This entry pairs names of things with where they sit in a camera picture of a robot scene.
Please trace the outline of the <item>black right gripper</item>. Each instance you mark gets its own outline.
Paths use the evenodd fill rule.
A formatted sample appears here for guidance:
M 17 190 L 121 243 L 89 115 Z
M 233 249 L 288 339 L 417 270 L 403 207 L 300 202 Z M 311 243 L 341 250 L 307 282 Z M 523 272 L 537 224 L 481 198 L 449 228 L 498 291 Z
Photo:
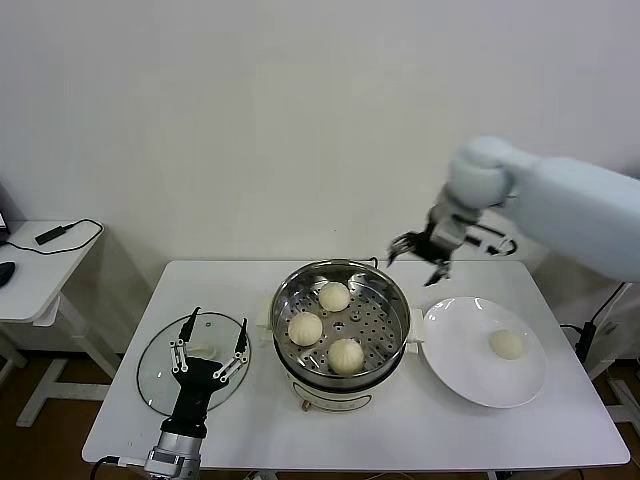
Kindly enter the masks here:
M 391 266 L 401 255 L 410 254 L 435 266 L 435 270 L 424 283 L 425 287 L 436 285 L 450 278 L 452 244 L 446 240 L 432 239 L 427 231 L 409 231 L 394 238 L 389 247 L 387 265 Z

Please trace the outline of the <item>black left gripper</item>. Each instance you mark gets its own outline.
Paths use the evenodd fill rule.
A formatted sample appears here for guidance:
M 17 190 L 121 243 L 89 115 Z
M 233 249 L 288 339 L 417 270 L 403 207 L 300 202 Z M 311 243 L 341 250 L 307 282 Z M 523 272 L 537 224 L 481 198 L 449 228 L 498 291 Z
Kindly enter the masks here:
M 209 401 L 214 392 L 223 388 L 248 363 L 247 319 L 243 319 L 231 359 L 221 364 L 214 360 L 187 357 L 186 346 L 191 339 L 200 308 L 196 307 L 182 324 L 176 340 L 169 342 L 172 372 L 180 390 L 171 415 L 160 427 L 162 432 L 204 439 Z

